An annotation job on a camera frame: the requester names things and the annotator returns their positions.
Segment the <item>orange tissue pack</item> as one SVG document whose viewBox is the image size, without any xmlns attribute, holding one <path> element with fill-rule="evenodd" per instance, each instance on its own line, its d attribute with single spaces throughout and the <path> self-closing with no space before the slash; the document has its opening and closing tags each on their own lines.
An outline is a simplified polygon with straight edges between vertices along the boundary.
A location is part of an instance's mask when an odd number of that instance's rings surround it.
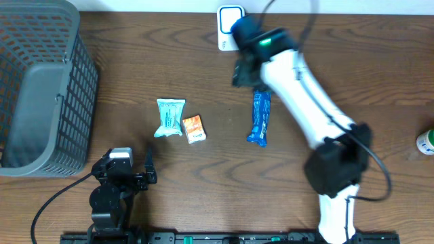
<svg viewBox="0 0 434 244">
<path fill-rule="evenodd" d="M 199 115 L 183 119 L 182 122 L 189 144 L 204 141 L 207 138 Z"/>
</svg>

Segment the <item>blue snack bar wrapper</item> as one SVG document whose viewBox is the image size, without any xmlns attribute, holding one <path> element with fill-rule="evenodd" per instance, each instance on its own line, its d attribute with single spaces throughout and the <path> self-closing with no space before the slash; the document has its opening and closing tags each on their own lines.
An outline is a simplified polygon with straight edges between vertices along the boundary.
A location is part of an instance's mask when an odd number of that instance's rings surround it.
<svg viewBox="0 0 434 244">
<path fill-rule="evenodd" d="M 254 90 L 252 103 L 252 130 L 247 137 L 248 142 L 267 146 L 267 129 L 271 111 L 271 93 Z"/>
</svg>

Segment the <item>green lid jar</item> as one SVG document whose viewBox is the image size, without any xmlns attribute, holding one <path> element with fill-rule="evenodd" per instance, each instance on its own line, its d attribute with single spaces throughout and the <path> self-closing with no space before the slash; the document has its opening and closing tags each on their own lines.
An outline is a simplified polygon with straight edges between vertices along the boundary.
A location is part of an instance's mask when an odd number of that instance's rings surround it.
<svg viewBox="0 0 434 244">
<path fill-rule="evenodd" d="M 425 155 L 434 155 L 434 131 L 430 129 L 423 134 L 420 134 L 416 139 L 416 146 L 418 150 Z"/>
</svg>

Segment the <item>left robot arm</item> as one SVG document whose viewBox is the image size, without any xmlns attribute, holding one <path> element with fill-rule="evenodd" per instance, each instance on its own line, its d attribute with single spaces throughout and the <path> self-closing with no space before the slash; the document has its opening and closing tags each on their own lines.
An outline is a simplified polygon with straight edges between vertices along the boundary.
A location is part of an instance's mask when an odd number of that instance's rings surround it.
<svg viewBox="0 0 434 244">
<path fill-rule="evenodd" d="M 157 183 L 152 150 L 148 149 L 144 171 L 133 172 L 132 149 L 108 150 L 92 167 L 91 174 L 100 185 L 90 195 L 93 224 L 87 230 L 88 243 L 147 243 L 137 226 L 130 226 L 134 198 Z"/>
</svg>

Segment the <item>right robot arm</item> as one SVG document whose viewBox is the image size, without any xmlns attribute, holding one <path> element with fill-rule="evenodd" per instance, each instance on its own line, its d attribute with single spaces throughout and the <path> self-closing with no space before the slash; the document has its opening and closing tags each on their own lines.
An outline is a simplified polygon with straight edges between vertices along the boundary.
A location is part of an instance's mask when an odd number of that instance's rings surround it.
<svg viewBox="0 0 434 244">
<path fill-rule="evenodd" d="M 244 16 L 231 34 L 239 49 L 233 85 L 274 92 L 285 104 L 312 149 L 304 173 L 319 195 L 319 234 L 346 243 L 355 235 L 354 197 L 369 165 L 370 128 L 333 103 L 284 29 L 264 32 L 255 17 Z"/>
</svg>

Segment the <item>teal wet wipes pack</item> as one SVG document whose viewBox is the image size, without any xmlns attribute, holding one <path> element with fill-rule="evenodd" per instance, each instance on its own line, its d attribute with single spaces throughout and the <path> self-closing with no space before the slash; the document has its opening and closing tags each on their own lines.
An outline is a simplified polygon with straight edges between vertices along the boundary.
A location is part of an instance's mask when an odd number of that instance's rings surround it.
<svg viewBox="0 0 434 244">
<path fill-rule="evenodd" d="M 155 138 L 182 135 L 180 120 L 185 103 L 185 99 L 157 99 L 161 124 L 154 133 Z"/>
</svg>

